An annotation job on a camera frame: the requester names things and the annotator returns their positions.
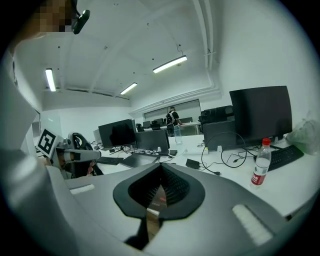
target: black keyboard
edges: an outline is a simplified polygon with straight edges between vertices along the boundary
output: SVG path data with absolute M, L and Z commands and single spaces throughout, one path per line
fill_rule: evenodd
M 268 172 L 290 164 L 291 162 L 301 158 L 303 155 L 304 153 L 294 145 L 272 151 L 271 163 Z
M 114 158 L 114 157 L 104 157 L 104 156 L 102 156 L 97 160 L 97 162 L 100 163 L 100 164 L 117 166 L 122 160 L 123 160 L 123 158 L 121 158 L 121 157 Z

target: computer monitor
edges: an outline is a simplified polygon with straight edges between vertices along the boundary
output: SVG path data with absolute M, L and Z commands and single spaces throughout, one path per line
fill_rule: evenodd
M 98 127 L 103 147 L 133 145 L 136 142 L 135 127 L 131 119 L 113 122 Z
M 153 121 L 156 121 L 160 126 L 162 126 L 164 124 L 164 119 L 163 118 L 155 119 Z
M 239 144 L 239 140 L 237 140 L 238 138 L 235 132 L 236 126 L 234 120 L 204 124 L 204 144 L 209 151 L 217 151 L 218 146 L 221 146 L 223 150 L 241 148 L 244 146 L 242 145 L 243 142 Z
M 138 132 L 136 134 L 136 145 L 140 150 L 157 151 L 160 147 L 162 152 L 167 152 L 170 149 L 168 131 L 160 129 Z
M 185 123 L 192 123 L 193 119 L 192 117 L 186 117 L 186 118 L 180 118 L 180 121 L 185 124 Z
M 283 136 L 292 131 L 292 113 L 286 86 L 230 91 L 236 132 L 247 142 Z
M 93 131 L 94 139 L 96 142 L 101 142 L 101 136 L 99 129 Z
M 132 121 L 132 127 L 133 127 L 133 131 L 136 133 L 136 121 L 134 119 L 131 120 Z
M 228 105 L 204 110 L 201 115 L 209 117 L 211 123 L 216 123 L 227 121 L 234 115 L 234 111 L 233 106 Z
M 144 128 L 150 128 L 150 126 L 151 126 L 151 122 L 150 121 L 143 122 L 143 127 Z

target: fluorescent light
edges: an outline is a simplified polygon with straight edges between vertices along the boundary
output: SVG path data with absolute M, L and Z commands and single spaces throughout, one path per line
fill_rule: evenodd
M 54 82 L 54 76 L 53 76 L 53 73 L 52 73 L 52 68 L 47 68 L 45 70 L 45 74 L 46 74 L 46 79 L 48 80 L 48 84 L 49 84 L 51 92 L 55 92 L 56 91 L 56 86 L 55 86 L 55 82 Z
M 121 95 L 124 95 L 125 93 L 127 93 L 128 91 L 130 91 L 133 87 L 137 86 L 138 84 L 136 82 L 134 82 L 133 84 L 131 84 L 127 89 L 125 89 L 123 92 L 121 92 Z
M 170 67 L 172 67 L 172 66 L 174 66 L 174 65 L 177 65 L 178 63 L 184 62 L 184 61 L 186 61 L 186 60 L 187 60 L 187 56 L 184 55 L 184 56 L 182 56 L 182 57 L 173 59 L 173 60 L 171 60 L 171 61 L 169 61 L 169 62 L 167 62 L 167 63 L 165 63 L 165 64 L 163 64 L 163 65 L 161 65 L 161 66 L 158 66 L 157 68 L 155 68 L 155 69 L 153 70 L 153 72 L 154 72 L 154 73 L 158 73 L 158 72 L 160 72 L 160 71 L 162 71 L 162 70 L 165 70 L 165 69 L 167 69 L 167 68 L 170 68 Z

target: plastic bottle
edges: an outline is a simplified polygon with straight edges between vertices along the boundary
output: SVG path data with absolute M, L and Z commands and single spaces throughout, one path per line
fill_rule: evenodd
M 178 125 L 174 126 L 174 137 L 175 137 L 175 143 L 177 145 L 182 144 L 182 136 L 181 136 L 181 131 Z
M 262 146 L 255 160 L 255 168 L 250 186 L 253 189 L 261 187 L 265 180 L 271 162 L 270 139 L 264 138 Z

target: white desk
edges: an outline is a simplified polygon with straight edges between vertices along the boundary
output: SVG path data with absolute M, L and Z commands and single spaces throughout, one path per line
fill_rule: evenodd
M 186 122 L 182 125 L 179 125 L 180 128 L 188 127 L 188 126 L 194 126 L 195 127 L 195 133 L 199 134 L 199 125 L 201 125 L 200 122 Z M 167 129 L 167 126 L 161 126 L 160 129 Z M 152 128 L 145 128 L 145 131 L 152 131 Z
M 183 136 L 183 144 L 177 147 L 175 138 L 170 137 L 170 149 L 177 149 L 178 153 L 177 157 L 168 163 L 176 163 L 180 166 L 186 166 L 186 161 L 188 158 L 201 163 L 201 152 L 203 147 L 197 147 L 197 145 L 202 143 L 203 139 L 203 135 Z M 279 142 L 277 146 L 280 148 L 285 148 L 288 146 L 288 144 L 285 140 L 283 140 L 282 142 Z M 183 149 L 188 149 L 189 153 L 187 152 L 183 155 L 180 155 Z M 243 149 L 228 150 L 223 152 L 222 157 L 224 161 L 227 161 L 231 153 L 236 154 L 242 151 Z M 102 156 L 109 156 L 109 151 L 101 152 Z M 220 155 L 221 154 L 219 152 L 210 152 L 209 154 L 204 154 L 203 161 L 206 162 L 207 165 L 210 165 L 212 162 L 222 163 Z M 123 151 L 111 155 L 111 157 L 117 156 L 125 158 L 129 155 Z M 242 160 L 240 159 L 238 162 L 233 163 L 233 160 L 236 158 L 236 156 L 232 156 L 228 164 L 232 166 L 239 165 Z M 164 162 L 166 160 L 168 160 L 168 157 L 162 156 L 160 158 L 160 162 Z M 130 169 L 121 164 L 118 164 L 117 166 L 98 164 L 98 166 L 104 174 L 111 174 Z M 253 157 L 248 157 L 245 163 L 239 168 L 229 168 L 224 164 L 213 164 L 209 167 L 209 169 L 214 172 L 221 172 L 221 177 L 238 183 L 273 206 L 282 216 L 287 216 L 303 206 L 319 189 L 319 166 L 319 155 L 311 156 L 305 154 L 303 157 L 290 164 L 268 172 L 263 183 L 263 187 L 258 190 L 253 190 L 250 188 L 251 177 L 255 167 Z M 212 174 L 207 170 L 194 171 Z

